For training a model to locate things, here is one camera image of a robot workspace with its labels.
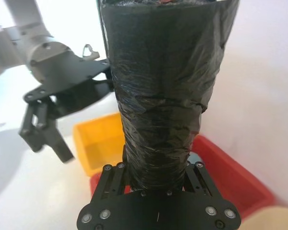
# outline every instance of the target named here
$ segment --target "white wall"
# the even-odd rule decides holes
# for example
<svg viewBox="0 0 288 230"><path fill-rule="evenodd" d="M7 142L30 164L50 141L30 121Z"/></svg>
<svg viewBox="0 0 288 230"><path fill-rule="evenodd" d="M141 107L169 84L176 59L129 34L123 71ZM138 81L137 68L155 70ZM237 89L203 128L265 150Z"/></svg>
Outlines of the white wall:
<svg viewBox="0 0 288 230"><path fill-rule="evenodd" d="M202 133L288 204L288 0L242 0Z"/></svg>
<svg viewBox="0 0 288 230"><path fill-rule="evenodd" d="M0 25L3 27L10 27L15 25L4 0L0 0Z"/></svg>

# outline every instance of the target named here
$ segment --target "black mounting plate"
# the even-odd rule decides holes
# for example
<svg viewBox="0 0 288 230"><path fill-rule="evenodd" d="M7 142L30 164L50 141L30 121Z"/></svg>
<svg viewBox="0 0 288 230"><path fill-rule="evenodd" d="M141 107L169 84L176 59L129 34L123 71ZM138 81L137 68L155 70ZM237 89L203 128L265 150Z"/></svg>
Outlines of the black mounting plate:
<svg viewBox="0 0 288 230"><path fill-rule="evenodd" d="M129 194L123 194L124 186L122 187L126 182L123 179L126 169L119 167L104 169L91 203L79 214L77 228L79 230L238 229L241 224L238 210L232 203L222 198L204 164L202 165L201 168L193 164L187 166L184 188L188 191L142 190ZM215 208L216 214L209 215L207 207ZM235 213L235 218L225 215L227 209ZM100 217L103 210L108 210L110 213L106 219ZM83 217L87 214L91 215L92 219L83 222Z"/></svg>
<svg viewBox="0 0 288 230"><path fill-rule="evenodd" d="M41 62L31 61L31 65L45 76L45 80L42 85L24 96L27 103L70 90L85 81L92 80L100 73L105 73L108 80L112 79L107 60L83 60L72 51L66 51Z"/></svg>

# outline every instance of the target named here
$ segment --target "yellow bin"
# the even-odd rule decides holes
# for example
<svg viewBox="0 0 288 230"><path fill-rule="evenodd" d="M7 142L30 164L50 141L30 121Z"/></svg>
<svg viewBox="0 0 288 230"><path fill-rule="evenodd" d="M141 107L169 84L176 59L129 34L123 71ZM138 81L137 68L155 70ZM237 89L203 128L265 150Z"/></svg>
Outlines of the yellow bin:
<svg viewBox="0 0 288 230"><path fill-rule="evenodd" d="M122 161L125 137L119 113L75 125L73 138L88 176L101 172L105 164Z"/></svg>

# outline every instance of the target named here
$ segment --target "plastic container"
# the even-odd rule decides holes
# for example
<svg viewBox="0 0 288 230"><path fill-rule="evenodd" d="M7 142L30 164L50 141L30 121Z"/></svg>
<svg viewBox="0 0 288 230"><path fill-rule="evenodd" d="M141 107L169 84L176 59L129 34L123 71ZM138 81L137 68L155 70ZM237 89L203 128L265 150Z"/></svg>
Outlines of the plastic container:
<svg viewBox="0 0 288 230"><path fill-rule="evenodd" d="M218 190L242 218L275 203L272 193L256 177L205 137L195 138L192 151L203 159Z"/></svg>
<svg viewBox="0 0 288 230"><path fill-rule="evenodd" d="M251 215L239 230L288 230L288 208L268 207Z"/></svg>
<svg viewBox="0 0 288 230"><path fill-rule="evenodd" d="M122 161L125 137L119 113L75 125L73 139L88 176L101 172L105 164Z"/></svg>
<svg viewBox="0 0 288 230"><path fill-rule="evenodd" d="M73 136L80 163L86 174L93 176L90 183L94 193L102 167L122 161L124 133L120 114L78 124ZM235 204L242 218L274 204L274 196L269 190L211 141L198 135L192 151L203 159L219 191Z"/></svg>

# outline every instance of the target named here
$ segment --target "black plastic wrap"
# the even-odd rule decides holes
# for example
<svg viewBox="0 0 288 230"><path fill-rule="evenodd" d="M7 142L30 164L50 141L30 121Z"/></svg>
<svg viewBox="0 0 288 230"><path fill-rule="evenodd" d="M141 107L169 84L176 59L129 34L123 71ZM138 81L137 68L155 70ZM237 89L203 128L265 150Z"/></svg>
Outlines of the black plastic wrap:
<svg viewBox="0 0 288 230"><path fill-rule="evenodd" d="M181 188L238 4L101 3L134 189Z"/></svg>

